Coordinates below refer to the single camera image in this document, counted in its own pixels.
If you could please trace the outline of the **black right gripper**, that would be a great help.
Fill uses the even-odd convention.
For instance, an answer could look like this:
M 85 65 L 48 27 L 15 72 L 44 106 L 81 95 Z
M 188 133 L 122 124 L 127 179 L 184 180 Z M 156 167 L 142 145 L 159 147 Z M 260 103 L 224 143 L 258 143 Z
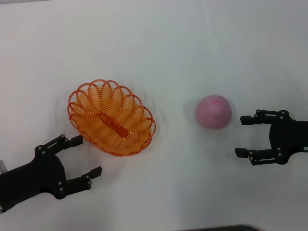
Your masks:
M 292 119 L 288 111 L 257 109 L 253 116 L 241 116 L 240 121 L 242 125 L 271 125 L 269 141 L 272 149 L 235 148 L 237 157 L 248 158 L 253 166 L 286 164 L 292 155 L 308 151 L 308 122 Z

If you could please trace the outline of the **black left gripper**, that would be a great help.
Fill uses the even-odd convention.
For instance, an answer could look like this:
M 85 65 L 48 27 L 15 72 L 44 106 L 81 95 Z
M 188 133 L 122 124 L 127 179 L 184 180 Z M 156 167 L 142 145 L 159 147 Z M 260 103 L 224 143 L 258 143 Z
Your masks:
M 56 156 L 62 150 L 83 143 L 81 135 L 68 139 L 64 134 L 35 148 L 31 162 L 0 175 L 0 211 L 6 212 L 20 202 L 40 193 L 57 199 L 91 189 L 92 180 L 102 174 L 102 167 L 74 179 L 66 180 L 64 166 Z

